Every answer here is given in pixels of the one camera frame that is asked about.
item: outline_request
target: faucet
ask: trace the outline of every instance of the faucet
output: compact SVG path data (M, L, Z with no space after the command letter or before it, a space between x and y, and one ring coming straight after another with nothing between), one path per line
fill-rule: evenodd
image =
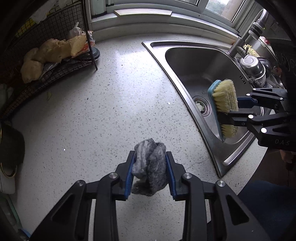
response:
M247 55L247 51L244 50L243 46L250 43L253 38L255 40L259 39L261 34L264 32L264 27L267 22L268 15L269 13L265 9L262 9L257 14L257 16L253 20L253 23L250 24L243 36L238 37L235 43L227 51L230 57L234 58L237 53L239 53L242 57L245 57Z

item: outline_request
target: human hand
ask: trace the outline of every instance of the human hand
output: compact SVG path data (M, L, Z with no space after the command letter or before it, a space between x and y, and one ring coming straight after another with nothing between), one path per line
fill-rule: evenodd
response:
M292 163L292 159L296 155L296 152L284 151L284 150L279 150L279 151L281 153L281 157L282 157L282 159L283 159L284 162L286 162L286 163Z

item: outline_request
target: sink basin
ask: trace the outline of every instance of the sink basin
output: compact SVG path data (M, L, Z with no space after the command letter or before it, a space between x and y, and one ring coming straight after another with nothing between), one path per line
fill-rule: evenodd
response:
M159 63L182 97L215 165L224 176L255 139L246 127L239 127L233 138L220 140L207 90L215 80L231 79L237 96L252 92L247 75L226 52L229 48L186 41L146 41L143 45ZM253 107L257 115L270 110Z

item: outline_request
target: black wire mesh shelf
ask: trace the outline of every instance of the black wire mesh shelf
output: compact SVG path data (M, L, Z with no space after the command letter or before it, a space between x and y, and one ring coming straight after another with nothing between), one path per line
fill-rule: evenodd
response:
M56 67L44 73L39 80L28 84L23 83L20 73L23 57L30 49L40 47L41 44L50 38L66 39L66 35L76 22L79 22L79 27L83 31L86 28L88 30L84 4L83 1L72 0L63 9L54 7L44 21L36 24L29 19L16 33L10 46L0 56L0 84L7 84L8 87L14 88L12 96L0 110L1 120L7 119L27 99L34 97L68 73L92 63L96 66L94 59L92 62L81 62L77 58L68 61L63 60Z

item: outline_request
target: countertop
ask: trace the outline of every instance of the countertop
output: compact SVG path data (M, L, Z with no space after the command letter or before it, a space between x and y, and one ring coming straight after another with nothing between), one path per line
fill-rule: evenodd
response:
M202 181L218 180L185 104L142 45L155 39L218 42L178 34L99 42L98 71L89 66L70 74L48 89L48 101L44 92L13 117L26 151L12 199L30 233L75 181L99 180L148 138L163 142L175 161ZM255 140L223 180L239 193L265 151ZM184 202L173 201L167 186L153 197L132 194L117 202L117 217L121 241L180 240Z

